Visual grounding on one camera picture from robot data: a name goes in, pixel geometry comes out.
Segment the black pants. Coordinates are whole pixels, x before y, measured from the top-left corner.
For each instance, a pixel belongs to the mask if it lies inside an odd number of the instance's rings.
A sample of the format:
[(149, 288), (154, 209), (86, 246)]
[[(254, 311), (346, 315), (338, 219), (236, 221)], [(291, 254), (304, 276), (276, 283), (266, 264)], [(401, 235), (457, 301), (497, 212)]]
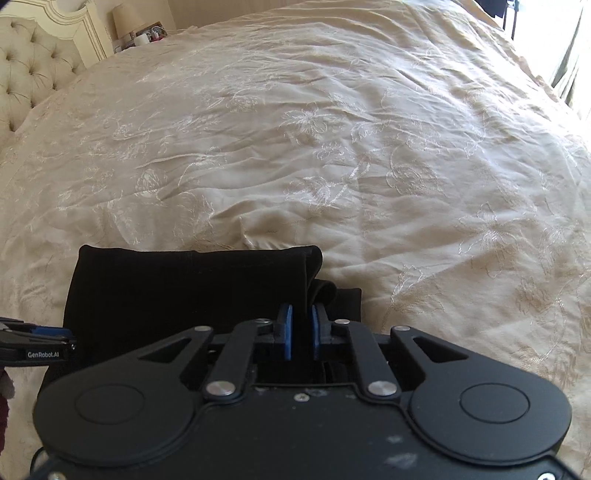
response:
[(139, 252), (83, 246), (63, 325), (76, 340), (70, 371), (81, 370), (198, 325), (229, 333), (242, 321), (293, 309), (295, 351), (311, 350), (311, 309), (362, 319), (362, 291), (318, 278), (317, 246), (284, 250)]

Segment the beige embroidered bedspread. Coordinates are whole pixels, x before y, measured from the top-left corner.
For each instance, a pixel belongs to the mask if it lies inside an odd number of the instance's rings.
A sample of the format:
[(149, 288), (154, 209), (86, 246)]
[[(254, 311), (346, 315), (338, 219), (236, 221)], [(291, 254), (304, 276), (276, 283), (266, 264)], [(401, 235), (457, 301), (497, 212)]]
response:
[(589, 133), (469, 1), (308, 2), (103, 60), (1, 150), (1, 312), (81, 246), (322, 249), (378, 331), (548, 378), (590, 474)]

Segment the tufted beige headboard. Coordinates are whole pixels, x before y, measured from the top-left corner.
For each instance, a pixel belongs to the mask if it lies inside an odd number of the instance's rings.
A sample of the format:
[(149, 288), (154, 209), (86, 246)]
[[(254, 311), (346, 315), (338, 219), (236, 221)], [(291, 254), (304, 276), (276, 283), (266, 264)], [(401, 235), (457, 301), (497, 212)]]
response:
[(71, 40), (48, 34), (35, 21), (1, 19), (1, 142), (6, 143), (33, 108), (86, 70)]

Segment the white cup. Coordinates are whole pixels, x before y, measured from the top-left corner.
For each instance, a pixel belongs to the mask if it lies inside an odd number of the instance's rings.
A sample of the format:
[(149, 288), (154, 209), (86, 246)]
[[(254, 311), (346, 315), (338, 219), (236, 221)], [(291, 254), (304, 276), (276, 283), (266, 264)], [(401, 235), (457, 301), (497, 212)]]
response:
[(135, 46), (143, 46), (150, 43), (150, 37), (147, 33), (142, 33), (134, 38)]

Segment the grey curtains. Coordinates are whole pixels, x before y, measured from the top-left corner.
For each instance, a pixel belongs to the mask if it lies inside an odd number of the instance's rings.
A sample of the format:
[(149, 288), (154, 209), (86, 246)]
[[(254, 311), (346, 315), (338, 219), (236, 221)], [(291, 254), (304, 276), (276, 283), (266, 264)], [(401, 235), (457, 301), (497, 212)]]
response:
[(568, 47), (551, 82), (555, 94), (569, 107), (573, 107), (576, 79), (583, 65), (584, 43), (587, 38), (586, 17), (585, 8), (582, 7)]

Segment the black tripod stand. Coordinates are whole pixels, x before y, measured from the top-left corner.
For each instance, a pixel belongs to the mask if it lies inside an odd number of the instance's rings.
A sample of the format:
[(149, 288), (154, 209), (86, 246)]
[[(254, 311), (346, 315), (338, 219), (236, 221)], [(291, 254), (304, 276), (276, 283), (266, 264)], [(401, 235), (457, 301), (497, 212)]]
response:
[(515, 38), (517, 17), (520, 10), (519, 0), (476, 0), (476, 3), (492, 18), (503, 20), (502, 28), (507, 27), (508, 11), (513, 11), (513, 24), (511, 28), (511, 39)]

